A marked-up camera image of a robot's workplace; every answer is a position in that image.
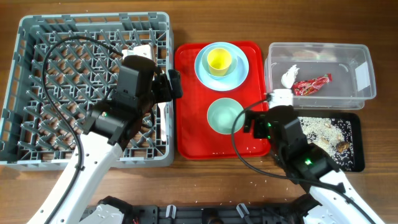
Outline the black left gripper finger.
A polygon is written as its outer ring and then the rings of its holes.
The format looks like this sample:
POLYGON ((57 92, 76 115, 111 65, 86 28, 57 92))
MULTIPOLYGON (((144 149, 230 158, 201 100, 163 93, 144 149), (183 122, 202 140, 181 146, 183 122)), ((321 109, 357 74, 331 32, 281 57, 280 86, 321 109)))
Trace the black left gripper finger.
POLYGON ((152 81, 152 93, 155 103, 165 103, 172 100, 172 89, 165 73, 157 75, 152 81))
POLYGON ((183 96, 183 89, 181 83, 180 72, 177 70, 168 70, 170 78, 170 86, 172 88, 171 95, 173 99, 181 98, 183 96))

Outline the white plastic fork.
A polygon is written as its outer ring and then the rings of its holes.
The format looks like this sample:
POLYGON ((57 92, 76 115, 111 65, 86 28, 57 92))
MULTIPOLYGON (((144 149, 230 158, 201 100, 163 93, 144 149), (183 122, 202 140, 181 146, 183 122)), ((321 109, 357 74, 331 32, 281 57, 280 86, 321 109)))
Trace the white plastic fork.
POLYGON ((166 103, 158 103, 157 104, 159 111, 160 111, 160 138, 162 142, 167 141, 167 135, 166 135, 166 123, 165 123, 165 107, 166 103))

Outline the yellow plastic cup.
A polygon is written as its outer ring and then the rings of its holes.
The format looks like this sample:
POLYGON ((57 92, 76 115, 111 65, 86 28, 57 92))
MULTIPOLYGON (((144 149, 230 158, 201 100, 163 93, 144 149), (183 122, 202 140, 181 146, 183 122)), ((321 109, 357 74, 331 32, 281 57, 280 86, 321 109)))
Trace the yellow plastic cup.
POLYGON ((232 61, 232 55, 225 48, 212 49, 207 56, 209 71, 216 77, 225 76, 232 64, 232 61))

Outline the red snack wrapper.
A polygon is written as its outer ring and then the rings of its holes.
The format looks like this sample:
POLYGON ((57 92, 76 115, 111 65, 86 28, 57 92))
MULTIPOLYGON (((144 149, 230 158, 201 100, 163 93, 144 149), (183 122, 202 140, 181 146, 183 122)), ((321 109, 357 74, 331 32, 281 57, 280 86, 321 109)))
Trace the red snack wrapper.
POLYGON ((308 96, 316 93, 323 85, 330 82, 332 82, 332 75, 330 73, 311 80, 299 81, 293 84, 293 93, 296 96, 308 96))

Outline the white tissue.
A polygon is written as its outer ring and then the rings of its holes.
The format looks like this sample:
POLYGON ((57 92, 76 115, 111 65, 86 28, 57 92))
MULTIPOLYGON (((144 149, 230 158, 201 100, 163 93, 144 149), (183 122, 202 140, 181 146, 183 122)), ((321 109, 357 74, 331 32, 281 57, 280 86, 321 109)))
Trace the white tissue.
POLYGON ((293 84, 295 83, 296 77, 298 75, 299 68, 296 65, 291 66, 281 78, 281 84, 285 88, 292 88, 293 84))

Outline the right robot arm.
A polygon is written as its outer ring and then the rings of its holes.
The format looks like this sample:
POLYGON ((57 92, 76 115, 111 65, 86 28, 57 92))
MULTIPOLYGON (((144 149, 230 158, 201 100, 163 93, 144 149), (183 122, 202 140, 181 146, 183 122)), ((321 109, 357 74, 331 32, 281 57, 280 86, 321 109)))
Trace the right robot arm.
POLYGON ((274 159, 284 179, 305 191, 290 204, 289 216, 301 223, 382 223, 377 213, 359 196, 339 165, 320 147, 307 141, 292 106, 266 112, 249 108, 244 132, 266 139, 275 150, 274 159))

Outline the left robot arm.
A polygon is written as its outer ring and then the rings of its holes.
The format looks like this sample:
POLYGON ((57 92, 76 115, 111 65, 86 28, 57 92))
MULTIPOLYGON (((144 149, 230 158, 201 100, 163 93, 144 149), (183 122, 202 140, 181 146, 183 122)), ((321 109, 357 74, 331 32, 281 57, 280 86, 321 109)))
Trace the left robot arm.
POLYGON ((178 71, 164 73, 148 58, 127 56, 116 88, 88 110, 77 149, 30 223, 78 223, 104 175, 141 130, 144 115, 182 95, 178 71))

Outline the light blue plate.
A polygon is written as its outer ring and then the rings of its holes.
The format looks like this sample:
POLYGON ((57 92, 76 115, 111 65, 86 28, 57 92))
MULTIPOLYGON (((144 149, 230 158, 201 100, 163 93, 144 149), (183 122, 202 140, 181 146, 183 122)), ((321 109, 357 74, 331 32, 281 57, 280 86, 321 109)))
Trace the light blue plate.
POLYGON ((202 48, 195 59, 194 67, 195 67, 195 74, 199 79, 199 81, 207 88, 215 91, 230 91, 237 88, 245 81, 249 73, 249 62, 245 53, 236 45, 227 42, 214 42, 202 48), (229 47, 237 55, 238 58, 238 63, 235 70, 226 78, 220 80, 215 80, 211 78, 204 69, 201 62, 201 58, 205 50, 215 45, 229 47))

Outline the green bowl with leftovers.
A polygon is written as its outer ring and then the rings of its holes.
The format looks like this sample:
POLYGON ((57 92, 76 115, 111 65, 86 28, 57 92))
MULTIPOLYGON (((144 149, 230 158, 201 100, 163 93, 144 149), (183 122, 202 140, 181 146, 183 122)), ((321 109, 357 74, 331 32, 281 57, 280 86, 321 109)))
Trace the green bowl with leftovers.
POLYGON ((212 102, 207 111, 210 127, 219 134, 231 134, 236 117, 243 111, 239 102, 232 98, 220 98, 212 102))

